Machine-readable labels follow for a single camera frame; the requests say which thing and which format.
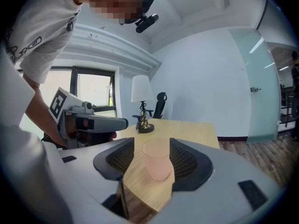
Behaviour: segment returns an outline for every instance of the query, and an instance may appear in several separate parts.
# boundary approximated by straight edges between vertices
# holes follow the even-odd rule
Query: window
[[[80,67],[52,67],[44,84],[40,85],[42,97],[47,105],[61,87],[93,104],[95,115],[116,117],[114,95],[114,72]],[[24,114],[20,128],[36,134],[40,139],[44,133]]]
[[[92,103],[95,115],[116,117],[114,72],[76,67],[75,73],[74,94]]]

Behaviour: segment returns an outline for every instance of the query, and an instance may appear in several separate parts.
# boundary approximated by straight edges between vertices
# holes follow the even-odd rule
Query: head-mounted camera
[[[138,14],[136,18],[133,19],[124,19],[120,22],[121,25],[123,24],[131,24],[135,23],[137,26],[136,32],[142,33],[144,30],[149,28],[151,25],[153,25],[156,21],[158,21],[159,16],[157,14],[153,14],[150,17],[147,17],[145,14],[150,9],[150,6],[153,4],[154,0],[142,0],[142,13]]]

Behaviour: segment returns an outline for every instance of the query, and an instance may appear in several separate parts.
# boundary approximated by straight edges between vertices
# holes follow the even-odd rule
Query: ceiling light
[[[267,65],[265,68],[268,68],[269,66],[272,66],[272,65],[274,65],[275,64],[275,62],[273,62],[272,64],[270,64],[270,65]]]
[[[261,38],[257,44],[252,48],[252,50],[249,53],[253,53],[261,44],[263,43],[263,38]]]
[[[284,67],[284,68],[281,68],[280,70],[285,70],[286,68],[288,68],[289,66],[286,66],[286,67]]]

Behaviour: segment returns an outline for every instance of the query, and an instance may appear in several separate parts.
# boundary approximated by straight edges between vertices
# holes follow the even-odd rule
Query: white lampshade
[[[131,102],[146,101],[154,99],[148,76],[135,76],[132,82]]]

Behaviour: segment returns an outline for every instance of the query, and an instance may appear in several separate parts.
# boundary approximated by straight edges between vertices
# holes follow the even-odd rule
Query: door handle
[[[250,88],[250,91],[251,91],[251,92],[254,92],[254,93],[255,93],[255,92],[258,92],[258,91],[260,91],[260,90],[261,90],[261,89],[259,89],[258,87],[251,87],[251,88]]]

